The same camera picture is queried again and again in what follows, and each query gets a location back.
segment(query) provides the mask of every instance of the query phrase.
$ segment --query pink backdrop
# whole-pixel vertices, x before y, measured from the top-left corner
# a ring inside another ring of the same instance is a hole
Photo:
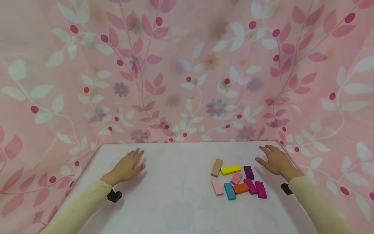
[[[102,144],[269,139],[369,233],[373,5],[3,3],[1,232],[39,233]]]

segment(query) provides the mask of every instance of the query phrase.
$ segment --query light pink block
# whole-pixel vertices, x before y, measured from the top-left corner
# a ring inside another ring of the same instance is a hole
[[[231,183],[234,184],[234,185],[237,185],[239,184],[240,180],[242,179],[243,177],[243,174],[240,173],[240,172],[235,172],[233,178],[231,179]]]
[[[220,181],[218,179],[212,180],[212,185],[213,185],[213,189],[214,189],[214,192],[215,192],[216,196],[223,195],[223,188],[222,188],[222,186],[220,184]]]

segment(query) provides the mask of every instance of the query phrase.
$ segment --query toy block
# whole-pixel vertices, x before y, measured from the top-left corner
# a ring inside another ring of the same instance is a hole
[[[218,177],[218,175],[220,174],[220,169],[222,167],[222,163],[223,163],[223,161],[219,158],[217,158],[215,160],[215,164],[213,166],[211,176]]]
[[[232,173],[235,173],[237,171],[242,171],[242,169],[240,168],[240,165],[232,165],[232,166],[229,166],[229,167],[222,167],[221,168],[221,173],[222,175],[228,175],[228,174],[232,174]]]
[[[252,181],[250,178],[246,178],[246,179],[244,179],[243,181],[244,181],[244,183],[247,184],[247,186],[248,186],[248,188],[249,188],[249,193],[250,193],[251,195],[257,193],[257,188],[256,188],[256,186],[253,184],[253,181]]]
[[[256,189],[258,191],[258,194],[257,194],[258,197],[259,198],[267,198],[264,183],[261,182],[261,181],[256,181],[255,185],[256,185]]]
[[[215,195],[217,197],[223,195],[223,189],[222,189],[222,186],[220,185],[220,181],[218,179],[212,180],[212,185],[213,185]]]
[[[231,179],[231,183],[233,183],[234,185],[237,185],[239,184],[240,180],[242,179],[243,177],[243,174],[240,173],[240,172],[235,172],[233,178]]]
[[[233,189],[235,191],[235,194],[241,194],[241,193],[249,191],[248,185],[246,183],[240,183],[238,185],[234,185]]]
[[[253,180],[255,178],[255,176],[253,175],[251,166],[244,166],[243,169],[244,169],[245,176],[247,178],[250,178],[251,180]]]
[[[233,189],[232,184],[231,183],[224,183],[223,186],[225,188],[225,191],[226,191],[226,194],[227,194],[227,198],[229,200],[235,200],[236,199],[236,195],[235,195],[235,191]]]

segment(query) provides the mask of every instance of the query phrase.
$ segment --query purple block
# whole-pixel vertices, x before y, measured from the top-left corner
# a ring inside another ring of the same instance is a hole
[[[247,178],[250,178],[251,180],[255,179],[251,166],[244,166],[244,172]]]
[[[248,186],[248,188],[249,188],[249,193],[250,193],[251,195],[257,193],[257,188],[256,188],[256,186],[253,184],[253,181],[252,181],[250,178],[244,179],[243,181],[244,181],[244,183],[247,184],[247,186]]]
[[[267,198],[264,183],[261,181],[256,181],[255,182],[257,191],[258,191],[258,197],[259,198]]]

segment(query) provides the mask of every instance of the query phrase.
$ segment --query orange block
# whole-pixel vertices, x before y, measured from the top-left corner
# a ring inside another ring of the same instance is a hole
[[[249,191],[248,185],[246,183],[240,183],[238,185],[234,185],[233,189],[235,191],[235,194],[241,194],[241,193]]]

